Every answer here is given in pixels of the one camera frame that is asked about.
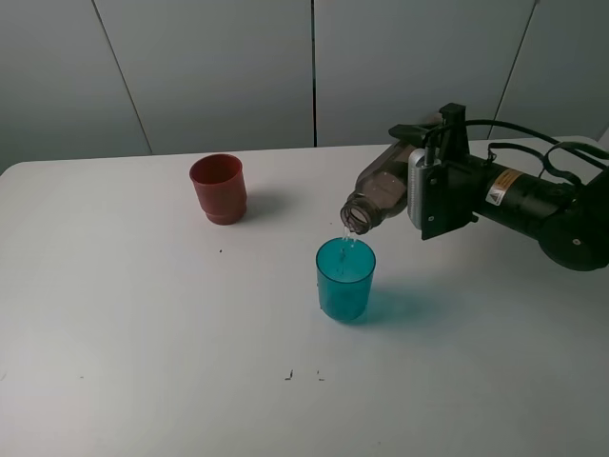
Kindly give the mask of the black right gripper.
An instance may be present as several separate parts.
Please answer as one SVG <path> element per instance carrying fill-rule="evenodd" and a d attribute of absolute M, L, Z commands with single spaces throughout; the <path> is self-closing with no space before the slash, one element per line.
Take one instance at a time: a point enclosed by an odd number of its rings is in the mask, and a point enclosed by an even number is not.
<path fill-rule="evenodd" d="M 400 141 L 421 141 L 435 127 L 433 123 L 398 124 L 388 133 Z M 484 192 L 497 169 L 496 157 L 490 149 L 482 158 L 472 155 L 466 137 L 443 137 L 440 149 L 444 171 L 440 212 L 443 222 L 476 222 L 485 216 Z"/>

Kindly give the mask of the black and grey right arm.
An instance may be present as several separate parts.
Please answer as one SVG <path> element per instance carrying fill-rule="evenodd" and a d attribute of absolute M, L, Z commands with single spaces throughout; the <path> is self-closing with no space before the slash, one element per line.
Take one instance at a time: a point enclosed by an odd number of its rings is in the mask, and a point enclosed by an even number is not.
<path fill-rule="evenodd" d="M 470 153 L 466 125 L 398 125 L 390 135 L 416 150 L 408 159 L 407 210 L 424 240 L 487 218 L 536 240 L 555 263 L 575 271 L 608 265 L 608 172 L 587 184 L 554 168 L 548 154 L 491 143 L 485 157 Z M 544 180 L 496 161 L 500 149 L 522 151 L 556 177 Z"/>

